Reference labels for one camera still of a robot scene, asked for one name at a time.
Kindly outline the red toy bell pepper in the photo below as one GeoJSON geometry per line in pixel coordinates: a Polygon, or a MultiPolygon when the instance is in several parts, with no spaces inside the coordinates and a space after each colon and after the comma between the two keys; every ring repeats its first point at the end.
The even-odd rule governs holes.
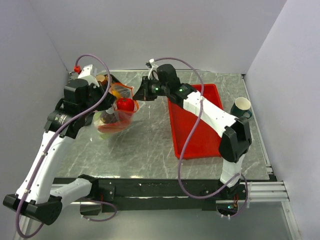
{"type": "Polygon", "coordinates": [[[117,100],[116,106],[118,110],[121,111],[130,111],[135,110],[135,103],[131,98],[121,97],[117,100]]]}

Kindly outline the small orange toy fruit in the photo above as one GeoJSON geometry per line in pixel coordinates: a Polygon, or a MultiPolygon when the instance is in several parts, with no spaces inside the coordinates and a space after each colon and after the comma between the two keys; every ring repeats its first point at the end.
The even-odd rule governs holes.
{"type": "Polygon", "coordinates": [[[118,92],[117,90],[112,90],[111,91],[112,95],[114,95],[116,97],[116,99],[121,99],[122,98],[122,95],[120,92],[118,92]]]}

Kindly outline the dark purple toy onion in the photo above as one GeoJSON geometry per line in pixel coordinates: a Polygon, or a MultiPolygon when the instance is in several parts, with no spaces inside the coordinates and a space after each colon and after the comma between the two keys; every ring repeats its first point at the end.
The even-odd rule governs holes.
{"type": "Polygon", "coordinates": [[[118,122],[118,119],[114,113],[107,113],[107,112],[103,112],[100,115],[100,120],[104,124],[114,124],[118,122]]]}

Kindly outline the clear zip top bag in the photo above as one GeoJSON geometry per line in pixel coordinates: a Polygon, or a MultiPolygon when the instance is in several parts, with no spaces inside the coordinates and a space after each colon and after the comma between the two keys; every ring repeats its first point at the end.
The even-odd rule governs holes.
{"type": "MultiPolygon", "coordinates": [[[[132,87],[126,86],[124,84],[116,83],[110,88],[109,92],[112,93],[112,90],[118,91],[122,95],[123,98],[131,98],[133,100],[133,88],[132,87]]],[[[108,110],[99,111],[94,114],[93,123],[94,123],[94,126],[97,129],[97,131],[98,131],[98,126],[104,125],[104,123],[100,119],[100,116],[103,112],[107,112],[108,114],[114,113],[118,119],[118,122],[116,122],[116,123],[119,123],[119,124],[126,126],[125,129],[127,129],[129,127],[129,125],[131,124],[134,114],[139,110],[139,104],[137,103],[136,100],[133,100],[135,103],[134,111],[119,110],[119,109],[117,109],[117,100],[118,99],[116,98],[112,107],[109,108],[108,110]]]]}

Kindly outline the toy watermelon slice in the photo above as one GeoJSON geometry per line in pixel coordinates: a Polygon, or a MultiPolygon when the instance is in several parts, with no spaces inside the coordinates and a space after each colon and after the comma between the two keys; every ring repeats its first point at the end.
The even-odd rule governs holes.
{"type": "Polygon", "coordinates": [[[123,131],[126,128],[123,124],[109,123],[102,124],[97,127],[97,130],[103,134],[114,134],[123,131]]]}

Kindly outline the toy cauliflower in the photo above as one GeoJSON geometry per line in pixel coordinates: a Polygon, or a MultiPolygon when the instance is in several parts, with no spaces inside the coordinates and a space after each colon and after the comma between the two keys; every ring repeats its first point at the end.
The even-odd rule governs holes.
{"type": "Polygon", "coordinates": [[[101,139],[104,139],[104,140],[109,139],[111,136],[112,136],[111,133],[101,133],[100,134],[101,139]]]}

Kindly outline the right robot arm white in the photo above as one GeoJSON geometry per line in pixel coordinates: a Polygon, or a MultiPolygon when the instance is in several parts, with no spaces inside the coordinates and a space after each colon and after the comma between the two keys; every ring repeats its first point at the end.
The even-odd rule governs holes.
{"type": "Polygon", "coordinates": [[[157,97],[168,100],[181,109],[195,115],[221,138],[218,148],[223,158],[222,173],[219,181],[219,195],[224,199],[232,198],[241,177],[242,162],[251,144],[249,122],[244,118],[231,115],[209,100],[195,87],[182,83],[176,69],[171,64],[157,65],[154,59],[147,64],[149,73],[141,80],[135,101],[153,101],[157,97]]]}

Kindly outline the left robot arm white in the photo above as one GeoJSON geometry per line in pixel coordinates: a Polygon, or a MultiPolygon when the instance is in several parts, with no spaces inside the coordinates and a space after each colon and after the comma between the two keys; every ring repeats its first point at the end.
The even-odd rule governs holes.
{"type": "Polygon", "coordinates": [[[53,224],[63,208],[78,199],[100,199],[98,179],[85,174],[57,190],[51,187],[86,117],[94,111],[109,109],[116,100],[108,85],[80,78],[70,80],[63,91],[64,97],[47,117],[42,142],[27,177],[16,193],[6,195],[3,200],[3,205],[18,216],[45,225],[53,224]]]}

